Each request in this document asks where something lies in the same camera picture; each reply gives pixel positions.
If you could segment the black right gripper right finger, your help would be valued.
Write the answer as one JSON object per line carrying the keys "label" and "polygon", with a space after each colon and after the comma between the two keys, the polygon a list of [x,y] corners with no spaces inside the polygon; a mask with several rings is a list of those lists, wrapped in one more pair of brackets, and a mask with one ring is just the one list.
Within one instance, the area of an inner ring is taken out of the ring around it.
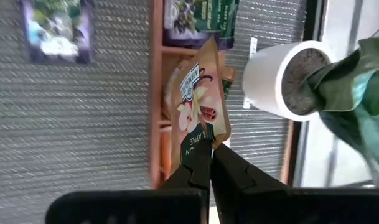
{"label": "black right gripper right finger", "polygon": [[221,224],[379,224],[379,189],[294,189],[224,144],[211,181]]}

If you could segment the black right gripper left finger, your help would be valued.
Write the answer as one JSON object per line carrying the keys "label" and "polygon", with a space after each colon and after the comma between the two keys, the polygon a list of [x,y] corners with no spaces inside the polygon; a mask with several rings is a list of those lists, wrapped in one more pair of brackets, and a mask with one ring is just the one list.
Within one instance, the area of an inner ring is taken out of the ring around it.
{"label": "black right gripper left finger", "polygon": [[51,203],[45,224],[208,224],[211,153],[201,140],[159,189],[65,194]]}

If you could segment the orange and white tea sachet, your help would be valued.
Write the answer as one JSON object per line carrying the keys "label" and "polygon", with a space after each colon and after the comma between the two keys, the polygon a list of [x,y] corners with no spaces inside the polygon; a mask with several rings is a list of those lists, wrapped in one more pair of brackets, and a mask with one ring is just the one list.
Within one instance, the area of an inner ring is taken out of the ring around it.
{"label": "orange and white tea sachet", "polygon": [[171,127],[161,128],[160,134],[161,173],[162,179],[167,180],[171,172]]}

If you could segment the beige cinnamon apple tea sachet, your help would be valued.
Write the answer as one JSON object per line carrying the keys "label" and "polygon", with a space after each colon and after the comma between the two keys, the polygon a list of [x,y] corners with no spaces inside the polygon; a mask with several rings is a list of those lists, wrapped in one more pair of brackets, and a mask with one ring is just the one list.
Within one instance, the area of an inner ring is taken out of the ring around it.
{"label": "beige cinnamon apple tea sachet", "polygon": [[225,52],[218,53],[219,66],[220,66],[220,78],[222,81],[223,94],[225,99],[229,94],[231,85],[235,80],[236,70],[234,67],[226,66],[226,54]]}
{"label": "beige cinnamon apple tea sachet", "polygon": [[230,135],[217,43],[213,37],[191,58],[171,90],[171,174],[203,139],[216,149]]}

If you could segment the brown wooden compartment tray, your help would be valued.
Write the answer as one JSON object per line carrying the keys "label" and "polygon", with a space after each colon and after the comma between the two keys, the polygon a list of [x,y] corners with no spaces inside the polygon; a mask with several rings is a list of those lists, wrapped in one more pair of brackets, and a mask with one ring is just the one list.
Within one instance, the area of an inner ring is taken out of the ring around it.
{"label": "brown wooden compartment tray", "polygon": [[150,185],[158,188],[165,181],[161,173],[160,134],[161,128],[170,121],[162,112],[162,94],[173,63],[196,54],[194,49],[168,47],[163,44],[164,0],[149,0],[150,9],[150,72],[149,72],[149,175]]}

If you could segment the snake plant in white pot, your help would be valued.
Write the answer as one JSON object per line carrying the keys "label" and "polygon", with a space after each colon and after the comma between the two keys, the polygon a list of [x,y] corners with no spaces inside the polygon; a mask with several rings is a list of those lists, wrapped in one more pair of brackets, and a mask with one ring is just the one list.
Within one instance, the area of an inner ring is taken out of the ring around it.
{"label": "snake plant in white pot", "polygon": [[379,180],[379,29],[338,61],[315,40],[262,49],[247,62],[242,87],[260,110],[297,122],[320,117]]}

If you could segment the grey woven placemat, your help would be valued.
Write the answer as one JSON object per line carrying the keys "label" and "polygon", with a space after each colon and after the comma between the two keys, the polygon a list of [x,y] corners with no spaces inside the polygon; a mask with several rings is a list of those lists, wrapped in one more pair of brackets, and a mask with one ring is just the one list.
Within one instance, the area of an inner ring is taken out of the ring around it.
{"label": "grey woven placemat", "polygon": [[94,0],[89,64],[29,59],[0,0],[0,224],[44,224],[60,196],[150,190],[149,0]]}

